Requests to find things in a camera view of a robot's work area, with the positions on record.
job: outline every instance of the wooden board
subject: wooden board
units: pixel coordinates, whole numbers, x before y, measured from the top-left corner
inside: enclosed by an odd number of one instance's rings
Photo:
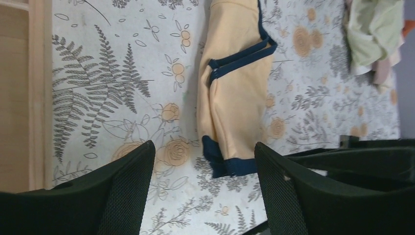
[[[52,149],[52,0],[29,0],[29,188],[43,188]]]
[[[29,190],[28,12],[0,5],[0,191]]]

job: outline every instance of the light green fabric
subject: light green fabric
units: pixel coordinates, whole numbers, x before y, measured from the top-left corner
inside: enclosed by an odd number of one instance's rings
[[[403,0],[353,0],[346,24],[352,66],[369,66],[395,52],[404,26]]]

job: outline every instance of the tablecloth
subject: tablecloth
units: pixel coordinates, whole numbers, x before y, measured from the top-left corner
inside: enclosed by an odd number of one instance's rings
[[[196,130],[209,0],[53,1],[53,147],[48,187],[153,140],[140,235],[237,235],[266,220],[258,177],[211,178]],[[280,154],[339,135],[399,137],[396,90],[352,76],[343,0],[261,0],[278,43],[262,141]]]

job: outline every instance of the pile of clothes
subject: pile of clothes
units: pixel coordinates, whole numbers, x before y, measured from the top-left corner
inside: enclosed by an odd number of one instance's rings
[[[351,73],[375,71],[380,93],[393,86],[392,67],[415,21],[404,20],[404,0],[346,0],[344,25],[351,49]]]

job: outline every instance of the botanical print fabric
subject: botanical print fabric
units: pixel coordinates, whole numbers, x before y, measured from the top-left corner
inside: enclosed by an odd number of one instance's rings
[[[399,137],[397,94],[352,76],[343,0],[262,0],[278,43],[262,140],[280,154],[339,135]],[[157,148],[141,235],[237,235],[266,220],[256,175],[211,178],[196,130],[209,0],[54,0],[49,187]]]

